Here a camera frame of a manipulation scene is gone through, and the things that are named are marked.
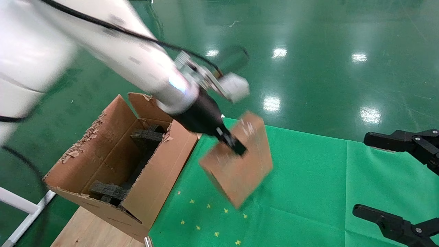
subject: green floor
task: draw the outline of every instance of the green floor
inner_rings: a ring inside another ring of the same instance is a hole
[[[219,57],[244,46],[250,62],[236,71],[251,86],[245,110],[267,125],[361,141],[368,131],[421,131],[439,126],[439,2],[436,0],[156,0],[133,2],[160,39]],[[86,52],[20,126],[9,145],[43,173],[78,140],[117,95],[138,91]],[[0,186],[37,202],[27,168],[0,151]],[[50,204],[43,246],[49,246],[76,206]],[[24,213],[0,204],[0,243]],[[31,246],[38,223],[18,246]]]

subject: small cardboard box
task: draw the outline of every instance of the small cardboard box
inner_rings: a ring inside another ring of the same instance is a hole
[[[247,152],[241,157],[218,143],[200,160],[200,165],[215,187],[239,208],[273,169],[273,161],[262,118],[247,112],[231,133]]]
[[[119,230],[143,242],[198,138],[160,110],[144,94],[129,94],[139,119],[118,95],[44,177],[49,189]],[[130,135],[135,129],[161,125],[167,133],[121,202],[121,209],[98,200],[91,184],[121,185],[141,159]]]

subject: white metal pole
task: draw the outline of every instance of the white metal pole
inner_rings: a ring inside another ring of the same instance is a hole
[[[49,190],[46,195],[44,196],[46,198],[47,203],[52,200],[52,198],[56,195],[55,192]],[[2,245],[2,247],[12,247],[14,246],[17,241],[20,239],[20,237],[25,233],[25,231],[32,225],[32,223],[35,221],[35,219],[38,217],[38,215],[43,211],[45,207],[45,200],[44,198],[41,199],[41,201],[37,204],[38,209],[35,211],[34,214],[29,214],[25,220],[18,226],[18,228],[12,233],[12,235],[8,238],[8,240]]]
[[[38,206],[23,197],[0,187],[0,201],[9,204],[28,214],[34,214],[38,210]]]

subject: wooden table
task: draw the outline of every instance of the wooden table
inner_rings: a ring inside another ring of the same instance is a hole
[[[79,207],[51,247],[144,247],[86,209]]]

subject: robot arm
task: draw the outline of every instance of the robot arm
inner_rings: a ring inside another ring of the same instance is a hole
[[[57,0],[56,3],[155,39],[126,0]],[[185,53],[174,62],[153,42],[82,20],[45,1],[17,0],[16,4],[34,9],[48,29],[73,40],[129,82],[154,95],[159,107],[189,131],[216,136],[239,155],[245,152],[245,147],[224,126],[218,105],[205,91],[212,87],[231,101],[237,101],[248,94],[245,79],[228,75],[217,81],[210,71],[191,61]]]

